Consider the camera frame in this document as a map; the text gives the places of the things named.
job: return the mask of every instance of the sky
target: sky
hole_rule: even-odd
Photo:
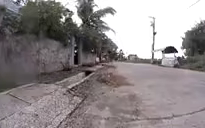
[[[66,7],[76,11],[76,0],[57,0]],[[137,54],[140,58],[151,57],[152,44],[152,19],[156,17],[156,42],[155,49],[166,46],[175,46],[179,53],[181,50],[184,32],[195,23],[205,19],[205,0],[189,8],[197,0],[95,0],[97,9],[113,7],[115,16],[107,16],[104,20],[115,30],[107,35],[123,49],[125,54]]]

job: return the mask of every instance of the building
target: building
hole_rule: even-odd
[[[178,53],[178,51],[175,47],[168,46],[162,49],[154,50],[153,52],[162,52],[162,62],[161,62],[162,66],[175,67],[179,65],[179,62],[175,55],[176,53]]]
[[[138,60],[139,58],[138,58],[138,56],[136,55],[136,54],[130,54],[130,55],[128,55],[128,60],[130,60],[130,61],[136,61],[136,60]]]
[[[18,13],[21,8],[21,6],[15,4],[13,0],[0,0],[0,5],[5,6],[7,11],[13,13]]]

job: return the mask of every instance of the curb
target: curb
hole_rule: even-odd
[[[81,84],[81,83],[85,82],[86,80],[88,80],[88,79],[89,79],[91,76],[93,76],[94,74],[95,74],[95,72],[94,72],[94,73],[91,73],[89,76],[83,78],[83,79],[80,80],[79,82],[76,82],[76,83],[74,83],[74,84],[69,85],[69,86],[67,87],[67,89],[70,90],[70,89],[72,89],[72,88],[78,86],[79,84]]]

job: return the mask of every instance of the road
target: road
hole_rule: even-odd
[[[205,73],[115,63],[123,85],[87,107],[88,128],[205,128]]]

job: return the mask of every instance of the palm tree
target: palm tree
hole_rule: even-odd
[[[88,43],[90,40],[90,46],[96,46],[96,48],[94,48],[101,59],[102,42],[105,37],[104,32],[110,30],[114,32],[102,18],[108,14],[114,15],[116,11],[112,7],[94,11],[94,8],[97,6],[94,0],[77,0],[77,2],[78,16],[82,20],[80,30],[84,37],[88,38]]]

